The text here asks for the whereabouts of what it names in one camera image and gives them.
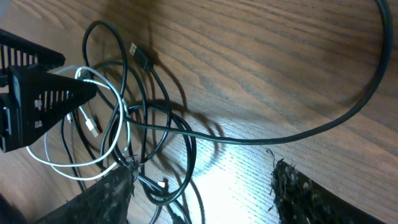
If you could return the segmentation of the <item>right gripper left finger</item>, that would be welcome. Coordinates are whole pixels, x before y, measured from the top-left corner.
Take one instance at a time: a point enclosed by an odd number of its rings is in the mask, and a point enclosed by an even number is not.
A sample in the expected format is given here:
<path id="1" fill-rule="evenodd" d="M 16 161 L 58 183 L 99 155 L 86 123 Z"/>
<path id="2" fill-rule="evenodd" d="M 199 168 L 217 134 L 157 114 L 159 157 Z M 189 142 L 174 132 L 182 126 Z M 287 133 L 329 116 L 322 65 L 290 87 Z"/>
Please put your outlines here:
<path id="1" fill-rule="evenodd" d="M 133 188 L 131 171 L 118 167 L 37 223 L 126 223 Z"/>

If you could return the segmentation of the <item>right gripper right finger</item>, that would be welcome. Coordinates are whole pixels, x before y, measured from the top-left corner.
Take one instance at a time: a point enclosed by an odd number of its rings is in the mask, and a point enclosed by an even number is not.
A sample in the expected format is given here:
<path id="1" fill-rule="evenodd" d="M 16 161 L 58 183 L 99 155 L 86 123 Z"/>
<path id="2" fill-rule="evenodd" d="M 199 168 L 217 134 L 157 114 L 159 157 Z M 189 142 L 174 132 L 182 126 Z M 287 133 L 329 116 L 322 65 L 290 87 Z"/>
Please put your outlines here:
<path id="1" fill-rule="evenodd" d="M 271 186 L 280 223 L 384 223 L 337 197 L 282 159 L 275 164 Z"/>

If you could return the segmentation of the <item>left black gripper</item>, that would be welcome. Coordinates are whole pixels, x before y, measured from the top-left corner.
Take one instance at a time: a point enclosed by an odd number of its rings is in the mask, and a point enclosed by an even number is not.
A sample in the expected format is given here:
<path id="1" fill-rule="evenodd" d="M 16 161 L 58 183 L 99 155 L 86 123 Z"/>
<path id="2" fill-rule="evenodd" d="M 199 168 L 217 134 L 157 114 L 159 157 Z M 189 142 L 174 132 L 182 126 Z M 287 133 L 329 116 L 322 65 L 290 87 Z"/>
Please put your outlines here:
<path id="1" fill-rule="evenodd" d="M 1 29 L 1 149 L 29 146 L 96 95 L 96 85 L 29 69 L 63 66 L 63 54 Z"/>

